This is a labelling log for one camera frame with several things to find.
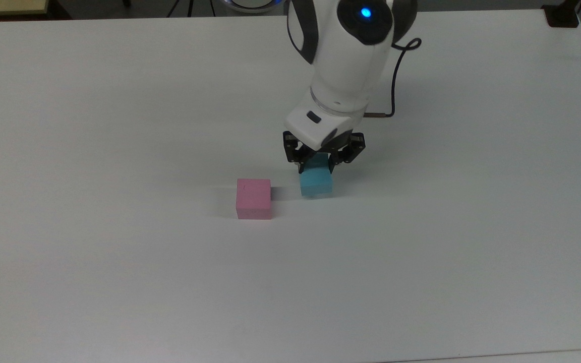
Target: white table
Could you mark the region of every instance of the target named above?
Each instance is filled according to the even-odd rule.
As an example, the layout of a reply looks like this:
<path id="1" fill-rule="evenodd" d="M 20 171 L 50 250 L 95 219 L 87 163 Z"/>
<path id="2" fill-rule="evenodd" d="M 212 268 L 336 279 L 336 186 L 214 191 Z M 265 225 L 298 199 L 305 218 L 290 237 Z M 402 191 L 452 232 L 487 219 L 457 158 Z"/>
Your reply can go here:
<path id="1" fill-rule="evenodd" d="M 0 361 L 581 349 L 581 27 L 423 13 L 415 36 L 395 117 L 306 200 L 284 18 L 0 23 Z M 236 219 L 238 177 L 272 179 L 273 220 Z"/>

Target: blue cube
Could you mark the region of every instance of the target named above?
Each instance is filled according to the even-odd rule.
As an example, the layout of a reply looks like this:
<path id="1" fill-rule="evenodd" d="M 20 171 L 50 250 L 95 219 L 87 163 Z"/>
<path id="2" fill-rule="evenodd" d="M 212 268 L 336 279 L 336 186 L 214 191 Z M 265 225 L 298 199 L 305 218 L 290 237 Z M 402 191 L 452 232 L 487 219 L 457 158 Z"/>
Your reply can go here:
<path id="1" fill-rule="evenodd" d="M 329 154 L 319 153 L 307 161 L 300 174 L 302 196 L 320 195 L 333 191 L 333 178 L 329 170 Z"/>

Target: black button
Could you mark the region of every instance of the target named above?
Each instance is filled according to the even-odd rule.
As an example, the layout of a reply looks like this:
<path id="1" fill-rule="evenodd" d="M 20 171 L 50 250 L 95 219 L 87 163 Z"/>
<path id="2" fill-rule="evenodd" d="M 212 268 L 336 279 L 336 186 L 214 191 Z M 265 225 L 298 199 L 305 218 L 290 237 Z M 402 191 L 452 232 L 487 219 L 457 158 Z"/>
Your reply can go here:
<path id="1" fill-rule="evenodd" d="M 307 113 L 306 116 L 308 118 L 310 118 L 311 121 L 315 122 L 316 124 L 319 124 L 320 121 L 322 120 L 318 115 L 316 115 L 315 113 L 313 113 L 313 111 L 309 111 L 309 113 Z"/>

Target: foam block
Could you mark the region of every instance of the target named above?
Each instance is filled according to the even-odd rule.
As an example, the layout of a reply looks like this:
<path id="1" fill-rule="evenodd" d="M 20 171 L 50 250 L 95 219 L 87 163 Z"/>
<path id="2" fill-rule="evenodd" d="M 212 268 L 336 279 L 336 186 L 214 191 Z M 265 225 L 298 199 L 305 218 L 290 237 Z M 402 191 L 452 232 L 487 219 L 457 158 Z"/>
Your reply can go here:
<path id="1" fill-rule="evenodd" d="M 270 220 L 270 179 L 237 179 L 237 217 Z"/>
<path id="2" fill-rule="evenodd" d="M 300 174 L 302 196 L 320 195 L 333 191 L 333 178 L 329 171 L 329 154 L 319 153 L 307 161 Z"/>

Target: robotic arm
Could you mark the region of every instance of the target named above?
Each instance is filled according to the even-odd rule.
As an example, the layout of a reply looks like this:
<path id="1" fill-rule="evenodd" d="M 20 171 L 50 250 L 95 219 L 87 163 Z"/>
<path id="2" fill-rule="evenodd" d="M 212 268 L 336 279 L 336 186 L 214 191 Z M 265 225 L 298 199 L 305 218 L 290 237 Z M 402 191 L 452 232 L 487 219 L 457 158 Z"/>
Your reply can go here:
<path id="1" fill-rule="evenodd" d="M 364 117 L 392 44 L 416 13 L 417 0 L 291 0 L 288 35 L 315 69 L 311 87 L 284 122 L 286 158 L 300 173 L 317 152 L 330 154 L 332 172 L 364 150 L 364 135 L 353 128 Z"/>

